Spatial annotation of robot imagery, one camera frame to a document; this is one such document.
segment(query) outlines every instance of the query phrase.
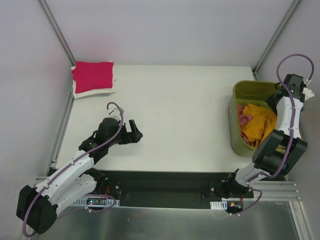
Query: pink cloth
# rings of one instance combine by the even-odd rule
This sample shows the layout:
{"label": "pink cloth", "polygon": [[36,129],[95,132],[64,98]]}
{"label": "pink cloth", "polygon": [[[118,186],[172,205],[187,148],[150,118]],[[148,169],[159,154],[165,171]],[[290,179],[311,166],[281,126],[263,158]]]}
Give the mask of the pink cloth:
{"label": "pink cloth", "polygon": [[113,86],[113,62],[77,61],[72,71],[76,82],[75,93],[93,89],[111,89]]}
{"label": "pink cloth", "polygon": [[[238,121],[239,121],[239,126],[245,125],[247,123],[249,123],[254,117],[248,114],[242,114],[243,110],[244,110],[244,106],[237,104],[236,105],[236,111],[238,114]],[[241,137],[243,138],[243,140],[250,145],[250,142],[247,138],[247,136],[241,132]]]}

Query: white table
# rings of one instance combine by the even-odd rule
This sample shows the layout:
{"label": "white table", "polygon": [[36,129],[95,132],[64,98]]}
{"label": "white table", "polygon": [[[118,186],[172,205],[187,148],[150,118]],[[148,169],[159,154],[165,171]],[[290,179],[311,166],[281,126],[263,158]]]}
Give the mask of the white table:
{"label": "white table", "polygon": [[233,172],[251,161],[231,148],[227,112],[235,83],[254,80],[250,67],[115,65],[114,73],[117,93],[74,101],[57,168],[98,129],[110,101],[143,138],[112,146],[98,170]]}

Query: fabric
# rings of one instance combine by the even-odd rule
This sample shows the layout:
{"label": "fabric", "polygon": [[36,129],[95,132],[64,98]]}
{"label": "fabric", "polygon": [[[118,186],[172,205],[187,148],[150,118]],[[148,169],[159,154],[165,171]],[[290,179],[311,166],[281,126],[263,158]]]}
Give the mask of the fabric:
{"label": "fabric", "polygon": [[[71,71],[76,69],[76,66],[71,67]],[[81,93],[76,93],[76,88],[77,88],[77,82],[75,80],[72,81],[72,93],[75,99],[78,98],[83,98],[83,97],[88,97],[91,95],[97,95],[97,94],[113,94],[117,92],[117,82],[116,82],[116,77],[115,73],[113,71],[113,80],[112,80],[112,88],[101,88],[101,89],[92,89],[89,91],[81,92]]]}
{"label": "fabric", "polygon": [[276,128],[277,116],[273,111],[251,103],[245,105],[242,114],[253,116],[252,120],[241,125],[240,129],[249,140],[250,145],[257,148]]}
{"label": "fabric", "polygon": [[[251,115],[243,114],[244,108],[245,107],[240,105],[240,104],[236,105],[236,111],[237,111],[237,115],[238,115],[239,126],[242,126],[242,125],[245,125],[245,124],[249,123],[253,118],[253,116],[251,116]],[[243,132],[241,132],[241,137],[243,138],[243,140],[247,144],[250,145],[249,139],[247,138],[247,136]]]}
{"label": "fabric", "polygon": [[96,89],[113,87],[113,62],[77,61],[72,71],[76,82],[75,93],[80,94]]}

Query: plastic bin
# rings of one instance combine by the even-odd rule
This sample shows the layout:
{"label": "plastic bin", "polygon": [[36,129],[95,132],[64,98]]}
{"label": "plastic bin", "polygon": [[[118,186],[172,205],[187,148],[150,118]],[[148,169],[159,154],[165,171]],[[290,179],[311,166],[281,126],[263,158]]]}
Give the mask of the plastic bin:
{"label": "plastic bin", "polygon": [[256,147],[247,144],[241,137],[237,104],[254,104],[267,108],[270,107],[266,103],[267,97],[276,92],[274,82],[265,81],[240,81],[233,87],[233,95],[228,106],[231,145],[233,151],[241,157],[252,157]]}

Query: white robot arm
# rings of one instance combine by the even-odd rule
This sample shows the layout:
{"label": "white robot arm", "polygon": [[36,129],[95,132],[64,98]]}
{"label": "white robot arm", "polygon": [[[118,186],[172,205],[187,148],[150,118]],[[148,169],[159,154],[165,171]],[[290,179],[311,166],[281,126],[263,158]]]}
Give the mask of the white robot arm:
{"label": "white robot arm", "polygon": [[[215,189],[216,193],[224,198],[238,197],[253,190],[253,184],[264,178],[288,174],[308,146],[307,142],[301,140],[299,131],[305,93],[310,93],[307,99],[314,96],[301,76],[288,74],[282,86],[266,100],[277,114],[276,128],[256,149],[252,163],[230,173],[225,184]],[[278,151],[278,147],[285,149],[285,152]]]}
{"label": "white robot arm", "polygon": [[59,214],[74,201],[88,194],[104,194],[106,176],[94,165],[115,144],[137,143],[143,137],[135,121],[129,120],[131,132],[123,126],[123,110],[108,109],[98,130],[82,142],[74,156],[59,170],[35,187],[26,185],[19,194],[16,215],[35,233],[42,234],[55,222]]}

